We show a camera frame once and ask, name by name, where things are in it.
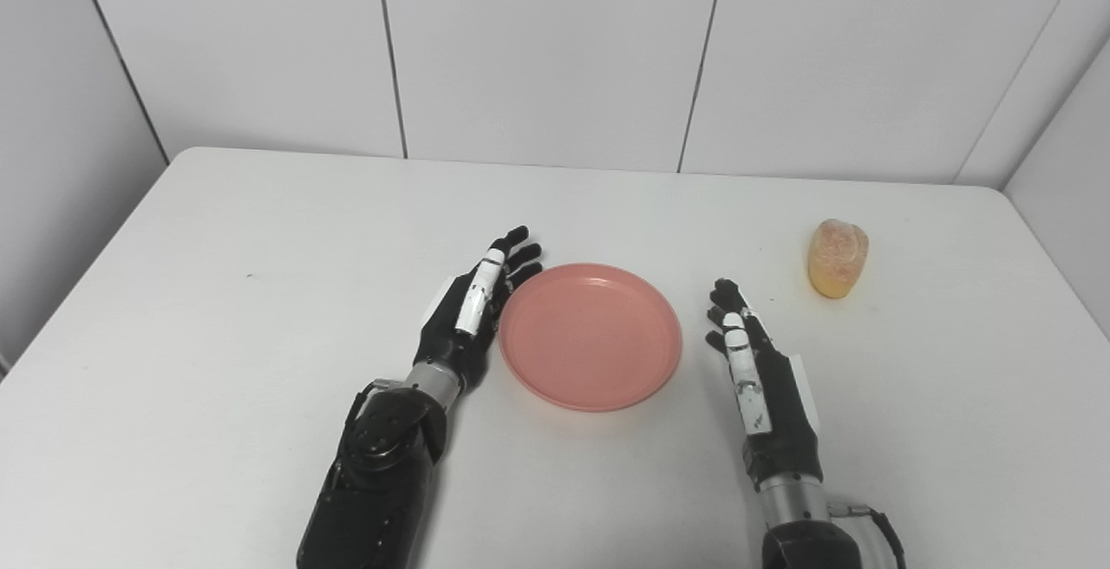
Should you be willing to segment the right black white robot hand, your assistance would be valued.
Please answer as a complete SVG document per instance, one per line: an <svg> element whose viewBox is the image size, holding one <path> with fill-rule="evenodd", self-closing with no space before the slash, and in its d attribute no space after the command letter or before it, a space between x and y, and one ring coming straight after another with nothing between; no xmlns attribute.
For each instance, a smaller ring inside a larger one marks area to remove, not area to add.
<svg viewBox="0 0 1110 569"><path fill-rule="evenodd" d="M793 360L733 280L716 280L705 339L722 353L741 415L744 467L754 487L776 477L823 482L819 440Z"/></svg>

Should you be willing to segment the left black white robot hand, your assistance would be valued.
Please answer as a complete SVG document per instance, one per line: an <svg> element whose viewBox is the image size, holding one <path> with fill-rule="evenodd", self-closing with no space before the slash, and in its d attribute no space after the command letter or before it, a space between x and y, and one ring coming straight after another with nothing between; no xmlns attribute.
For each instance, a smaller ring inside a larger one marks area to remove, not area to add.
<svg viewBox="0 0 1110 569"><path fill-rule="evenodd" d="M480 386L502 312L521 285L539 275L539 258L542 245L527 226L494 240L476 265L447 282L421 328L414 363L453 372L461 394Z"/></svg>

